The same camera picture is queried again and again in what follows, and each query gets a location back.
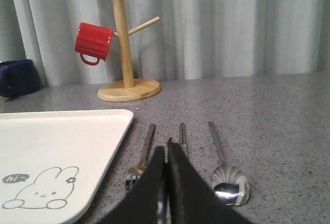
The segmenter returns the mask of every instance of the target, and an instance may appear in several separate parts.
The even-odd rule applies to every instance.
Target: wooden peg
[[[132,34],[138,32],[138,31],[140,31],[140,30],[142,30],[142,29],[144,29],[144,28],[146,28],[146,27],[152,25],[153,23],[156,23],[156,22],[159,21],[159,20],[160,20],[160,17],[155,17],[155,18],[153,18],[153,19],[151,19],[151,20],[149,20],[149,21],[147,21],[147,22],[145,22],[145,23],[143,23],[143,24],[141,24],[141,25],[135,27],[134,29],[131,29],[131,30],[128,32],[128,35],[130,36],[130,35],[132,35]]]

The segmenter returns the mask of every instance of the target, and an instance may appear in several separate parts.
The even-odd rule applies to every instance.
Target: gray countertop
[[[232,165],[248,177],[251,197],[235,208],[254,223],[330,223],[330,73],[161,82],[148,99],[110,103],[102,85],[47,87],[7,100],[6,113],[128,109],[134,121],[86,214],[95,223],[124,197],[126,170],[140,157],[146,130],[155,123],[153,148],[187,129],[189,159],[210,185],[218,166],[207,121],[214,121]]]

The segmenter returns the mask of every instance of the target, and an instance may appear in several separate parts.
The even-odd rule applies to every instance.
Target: mug handle
[[[83,61],[83,63],[87,64],[87,65],[90,65],[90,66],[96,66],[99,62],[100,62],[100,59],[98,58],[96,62],[92,62],[92,61],[87,61],[85,58],[84,58],[84,55],[81,53],[80,54],[80,58],[81,60]]]
[[[15,91],[12,85],[5,85],[4,78],[6,77],[7,73],[9,72],[9,67],[1,67],[0,68],[0,96],[5,98],[11,97],[15,95]]]

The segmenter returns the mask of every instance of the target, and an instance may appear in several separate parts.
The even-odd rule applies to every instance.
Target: fork handle
[[[139,162],[140,165],[143,165],[145,160],[146,160],[146,155],[147,155],[147,152],[148,152],[149,144],[150,144],[150,141],[152,140],[152,138],[154,136],[155,127],[156,127],[155,124],[150,124],[149,125],[149,129],[148,129],[148,132],[146,134],[145,142],[144,142],[142,153],[141,153],[141,158],[140,158],[140,162]]]

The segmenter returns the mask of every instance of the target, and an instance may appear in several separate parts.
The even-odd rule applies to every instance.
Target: speech bubble
[[[8,175],[5,176],[2,179],[2,182],[4,182],[5,184],[13,184],[13,183],[18,183],[18,182],[25,182],[25,180],[27,180],[30,176],[28,174],[12,174],[12,175]]]

